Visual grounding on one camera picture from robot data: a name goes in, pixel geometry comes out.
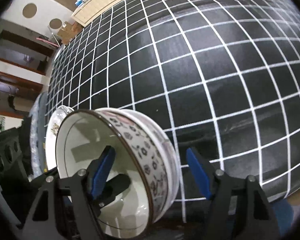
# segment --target black grid mat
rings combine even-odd
[[[60,105],[154,119],[180,160],[183,221],[204,201],[189,146],[287,196],[300,187],[300,12],[290,0],[124,0],[58,57],[46,123]]]

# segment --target ceramic bowl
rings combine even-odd
[[[123,114],[130,120],[138,124],[152,139],[161,153],[161,157],[165,164],[168,176],[168,197],[161,214],[156,218],[159,220],[168,208],[172,205],[176,199],[179,184],[180,184],[180,168],[176,152],[162,128],[150,117],[138,111],[129,109],[116,109],[116,108],[99,108],[96,111],[110,111],[117,114]]]
[[[74,110],[69,106],[59,106],[51,115],[45,140],[46,163],[48,170],[57,166],[56,163],[56,139],[61,122],[67,114]]]
[[[101,228],[117,238],[139,236],[171,205],[178,190],[173,183],[179,176],[172,177],[178,169],[175,163],[166,165],[169,161],[162,143],[139,119],[122,110],[103,108],[74,111],[63,120],[56,142],[60,177],[87,168],[106,145],[117,152],[107,180],[123,173],[130,177],[131,185],[102,208]]]

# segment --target white wall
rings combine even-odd
[[[26,62],[25,57],[27,56],[27,54],[20,53],[18,51],[7,48],[5,45],[0,44],[0,58],[6,59],[13,63],[17,63],[22,66],[26,66],[28,68],[37,69],[40,64],[40,60],[31,57],[31,61]]]
[[[6,31],[14,33],[14,34],[17,34],[19,36],[22,36],[22,37],[28,39],[28,40],[31,40],[31,41],[39,43],[43,46],[46,46],[48,48],[52,48],[50,45],[46,44],[45,42],[38,41],[36,39],[36,38],[39,38],[39,36],[40,36],[39,33],[35,32],[35,31],[32,31],[32,30],[29,30],[26,27],[15,24],[13,22],[9,22],[9,21],[6,21],[4,19],[0,19],[0,33],[3,30],[6,30]]]
[[[0,61],[0,71],[6,74],[10,74],[19,78],[30,80],[42,85],[48,85],[50,78],[40,75],[39,73],[32,72],[30,70],[11,65],[9,63]]]
[[[37,13],[30,19],[25,18],[22,14],[23,8],[29,3],[34,3],[37,6]],[[11,6],[4,12],[1,18],[50,38],[51,33],[48,29],[50,21],[57,18],[62,23],[68,21],[72,24],[74,23],[74,20],[71,19],[72,13],[72,11],[55,0],[13,0]]]
[[[1,121],[2,117],[5,118],[5,120],[4,120],[4,129],[5,130],[8,130],[8,129],[13,128],[13,127],[17,128],[17,127],[21,126],[22,119],[0,115],[0,121]]]

